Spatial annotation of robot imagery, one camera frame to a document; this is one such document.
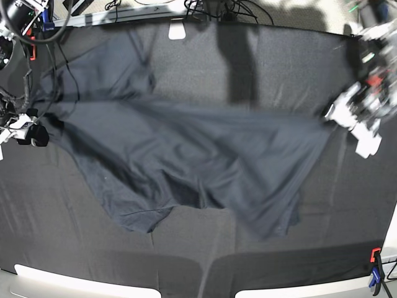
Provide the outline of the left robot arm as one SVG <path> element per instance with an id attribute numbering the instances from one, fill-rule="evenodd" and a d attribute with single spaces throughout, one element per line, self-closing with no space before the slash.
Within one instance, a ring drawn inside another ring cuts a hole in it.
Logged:
<path id="1" fill-rule="evenodd" d="M 357 41 L 358 80 L 331 103 L 324 120 L 347 129 L 356 154 L 377 153 L 380 124 L 396 115 L 396 17 L 388 1 L 357 1 L 358 22 L 349 25 Z"/>

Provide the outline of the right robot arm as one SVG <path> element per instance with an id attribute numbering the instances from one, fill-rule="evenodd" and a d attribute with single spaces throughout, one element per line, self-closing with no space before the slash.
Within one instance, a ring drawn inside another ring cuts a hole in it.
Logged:
<path id="1" fill-rule="evenodd" d="M 34 27 L 46 24 L 51 1 L 1 1 L 8 20 L 1 16 L 1 69 L 7 68 L 16 57 L 16 43 L 19 40 L 14 28 L 24 37 L 35 40 Z M 34 44 L 22 43 L 22 53 L 27 62 L 27 72 L 22 77 L 23 89 L 16 96 L 1 88 L 1 144 L 15 139 L 19 145 L 45 147 L 49 142 L 49 134 L 40 123 L 38 110 L 29 108 L 32 82 L 30 63 L 37 57 Z"/>

